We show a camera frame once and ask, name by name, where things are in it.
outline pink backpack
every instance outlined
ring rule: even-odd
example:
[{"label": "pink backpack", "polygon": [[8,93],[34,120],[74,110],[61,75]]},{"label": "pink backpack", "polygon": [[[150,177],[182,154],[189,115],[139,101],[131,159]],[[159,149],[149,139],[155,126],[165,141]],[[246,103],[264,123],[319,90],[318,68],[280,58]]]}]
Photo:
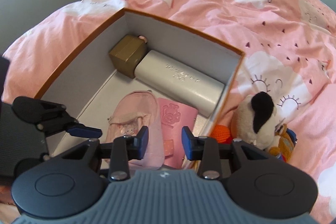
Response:
[{"label": "pink backpack", "polygon": [[108,119],[106,142],[124,135],[137,135],[142,126],[148,126],[149,138],[142,160],[131,160],[130,169],[158,169],[165,155],[160,120],[160,107],[156,97],[149,91],[135,91],[126,95]]}]

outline pink notebook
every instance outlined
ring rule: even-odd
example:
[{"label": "pink notebook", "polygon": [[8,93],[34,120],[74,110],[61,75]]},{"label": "pink notebook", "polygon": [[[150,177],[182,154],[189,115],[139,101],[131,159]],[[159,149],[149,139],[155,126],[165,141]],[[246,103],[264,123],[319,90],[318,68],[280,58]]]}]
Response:
[{"label": "pink notebook", "polygon": [[157,102],[161,112],[164,164],[180,169],[185,156],[181,140],[182,127],[188,126],[193,130],[198,110],[163,98],[158,98]]}]

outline black round knob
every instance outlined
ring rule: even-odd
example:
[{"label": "black round knob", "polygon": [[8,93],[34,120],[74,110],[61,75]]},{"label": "black round knob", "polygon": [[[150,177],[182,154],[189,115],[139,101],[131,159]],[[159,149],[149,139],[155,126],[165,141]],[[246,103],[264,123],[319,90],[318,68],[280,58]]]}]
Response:
[{"label": "black round knob", "polygon": [[76,215],[94,205],[104,192],[97,173],[78,160],[50,159],[13,183],[12,196],[21,213],[44,219]]},{"label": "black round knob", "polygon": [[264,174],[255,180],[256,188],[268,196],[285,196],[294,189],[293,181],[281,174]]},{"label": "black round knob", "polygon": [[271,219],[310,212],[318,194],[309,175],[276,158],[249,160],[228,178],[226,190],[241,208]]},{"label": "black round knob", "polygon": [[45,196],[61,196],[70,192],[75,186],[72,177],[65,174],[48,174],[40,177],[36,183],[36,190]]}]

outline plush toy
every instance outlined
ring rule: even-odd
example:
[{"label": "plush toy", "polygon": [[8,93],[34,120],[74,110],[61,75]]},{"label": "plush toy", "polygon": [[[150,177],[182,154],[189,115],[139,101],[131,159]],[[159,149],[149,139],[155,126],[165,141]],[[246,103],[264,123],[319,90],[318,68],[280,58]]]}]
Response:
[{"label": "plush toy", "polygon": [[277,109],[266,92],[248,95],[236,109],[231,122],[231,135],[253,144],[261,150],[274,139]]},{"label": "plush toy", "polygon": [[266,151],[271,155],[288,162],[292,156],[296,144],[296,134],[287,128],[286,124],[280,126],[276,131],[271,145]]}]

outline eye print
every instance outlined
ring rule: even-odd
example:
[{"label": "eye print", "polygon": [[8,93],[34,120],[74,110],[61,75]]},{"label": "eye print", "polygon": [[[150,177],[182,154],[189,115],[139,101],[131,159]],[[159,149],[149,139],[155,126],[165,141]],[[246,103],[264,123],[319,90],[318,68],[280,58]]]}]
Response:
[{"label": "eye print", "polygon": [[266,83],[267,78],[265,78],[265,79],[263,80],[263,76],[262,76],[262,75],[260,75],[260,79],[258,79],[258,77],[257,77],[256,75],[254,75],[254,77],[255,77],[255,80],[253,80],[253,79],[251,78],[252,85],[253,85],[254,83],[256,83],[256,82],[263,82],[263,83],[265,84],[265,87],[266,87],[266,92],[270,92],[270,90],[268,89],[268,87],[270,86],[270,84],[267,85],[267,83]]},{"label": "eye print", "polygon": [[301,105],[301,103],[298,102],[299,98],[295,99],[294,95],[292,96],[292,98],[289,97],[289,95],[288,95],[287,98],[286,98],[285,96],[283,96],[283,99],[280,99],[280,101],[281,101],[281,105],[279,105],[279,104],[277,104],[277,105],[280,106],[280,107],[283,107],[284,103],[285,103],[287,100],[294,100],[295,103],[297,104],[297,109],[299,109],[299,105]]},{"label": "eye print", "polygon": [[282,86],[283,86],[282,80],[281,80],[281,79],[277,79],[277,80],[275,81],[275,83],[278,83],[278,82],[280,82],[280,84],[281,84],[281,88],[282,88]]}]

